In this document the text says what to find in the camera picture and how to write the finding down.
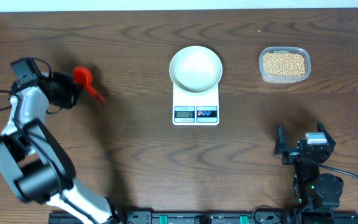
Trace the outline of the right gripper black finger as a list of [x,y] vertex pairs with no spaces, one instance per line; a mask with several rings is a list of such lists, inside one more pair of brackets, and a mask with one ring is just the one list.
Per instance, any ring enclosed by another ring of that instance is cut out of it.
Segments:
[[321,121],[318,121],[318,123],[317,123],[317,130],[318,130],[319,135],[321,136],[318,139],[317,144],[325,144],[325,145],[328,145],[329,147],[336,146],[335,140],[327,132],[326,128],[323,126],[323,123]]
[[278,126],[277,139],[274,147],[273,153],[275,155],[283,154],[285,152],[285,138],[284,138],[284,130],[282,125]]

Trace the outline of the red plastic measuring scoop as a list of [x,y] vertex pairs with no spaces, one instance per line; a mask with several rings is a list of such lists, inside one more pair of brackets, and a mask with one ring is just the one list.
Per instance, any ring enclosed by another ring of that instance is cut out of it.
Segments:
[[93,75],[88,68],[75,67],[73,71],[73,81],[82,86],[95,100],[102,105],[106,104],[105,98],[92,86]]

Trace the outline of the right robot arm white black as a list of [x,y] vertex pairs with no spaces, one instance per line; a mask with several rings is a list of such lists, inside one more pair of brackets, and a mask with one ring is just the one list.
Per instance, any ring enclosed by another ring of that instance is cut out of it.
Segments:
[[300,201],[299,206],[283,213],[282,223],[335,223],[334,209],[340,206],[344,182],[319,170],[335,146],[322,122],[318,122],[316,132],[306,133],[305,139],[299,140],[295,147],[286,145],[283,127],[278,127],[273,153],[282,156],[282,164],[294,167],[294,195]]

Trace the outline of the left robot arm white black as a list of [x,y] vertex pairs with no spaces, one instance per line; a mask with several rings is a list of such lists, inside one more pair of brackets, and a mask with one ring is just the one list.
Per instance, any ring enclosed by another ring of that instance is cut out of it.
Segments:
[[0,173],[22,202],[60,208],[82,223],[122,223],[109,200],[77,178],[68,154],[45,125],[50,105],[70,109],[82,90],[102,100],[91,81],[84,68],[71,75],[18,75],[8,91],[11,113],[0,135]]

